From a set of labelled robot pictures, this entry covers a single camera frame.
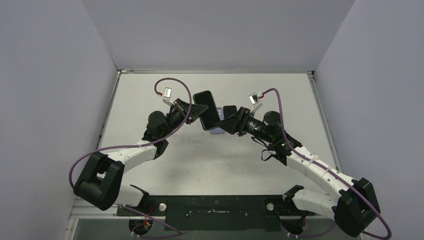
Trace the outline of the clear lilac phone case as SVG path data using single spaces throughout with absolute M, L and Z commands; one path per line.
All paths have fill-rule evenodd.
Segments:
M 223 112 L 223 108 L 222 107 L 217 107 L 216 108 L 218 116 L 219 116 L 219 121 L 224 120 L 224 112 Z M 209 131 L 212 135 L 218 135 L 218 134 L 224 134 L 225 131 L 219 127 L 216 127 L 214 129 L 211 129 Z

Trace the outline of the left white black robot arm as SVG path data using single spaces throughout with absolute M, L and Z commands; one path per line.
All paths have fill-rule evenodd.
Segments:
M 159 158 L 169 145 L 167 138 L 183 124 L 193 123 L 209 107 L 189 104 L 178 98 L 170 108 L 167 114 L 154 111 L 148 116 L 146 131 L 136 144 L 119 146 L 117 151 L 105 147 L 88 154 L 88 160 L 72 186 L 73 193 L 102 211 L 113 205 L 129 206 L 136 215 L 144 215 L 149 210 L 149 194 L 135 185 L 123 184 L 124 174 Z

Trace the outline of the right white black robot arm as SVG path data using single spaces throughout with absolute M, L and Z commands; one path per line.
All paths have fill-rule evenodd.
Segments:
M 282 207 L 290 215 L 298 211 L 313 212 L 335 221 L 347 235 L 357 237 L 381 212 L 372 183 L 347 176 L 309 152 L 299 141 L 283 131 L 281 116 L 276 111 L 265 113 L 263 120 L 241 107 L 237 113 L 217 122 L 217 127 L 231 135 L 250 134 L 266 145 L 271 157 L 303 174 L 324 193 L 295 186 L 285 194 Z

